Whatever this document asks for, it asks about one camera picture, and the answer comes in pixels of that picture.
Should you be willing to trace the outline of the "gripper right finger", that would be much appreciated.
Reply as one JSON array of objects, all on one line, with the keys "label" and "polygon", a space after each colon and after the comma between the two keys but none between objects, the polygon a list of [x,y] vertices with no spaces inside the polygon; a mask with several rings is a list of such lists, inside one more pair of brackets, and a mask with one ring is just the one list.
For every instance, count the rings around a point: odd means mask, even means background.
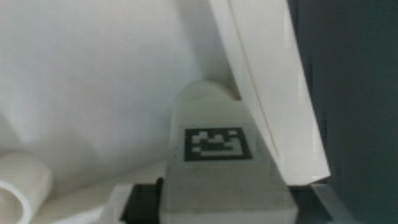
[{"label": "gripper right finger", "polygon": [[289,188],[298,206],[295,224],[359,224],[343,200],[327,184]]}]

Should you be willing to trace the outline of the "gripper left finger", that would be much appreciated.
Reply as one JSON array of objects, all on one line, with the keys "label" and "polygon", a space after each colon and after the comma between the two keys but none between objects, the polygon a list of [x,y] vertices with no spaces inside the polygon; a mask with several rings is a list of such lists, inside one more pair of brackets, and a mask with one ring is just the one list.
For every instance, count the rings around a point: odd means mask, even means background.
[{"label": "gripper left finger", "polygon": [[160,224],[163,179],[117,185],[103,208],[103,224]]}]

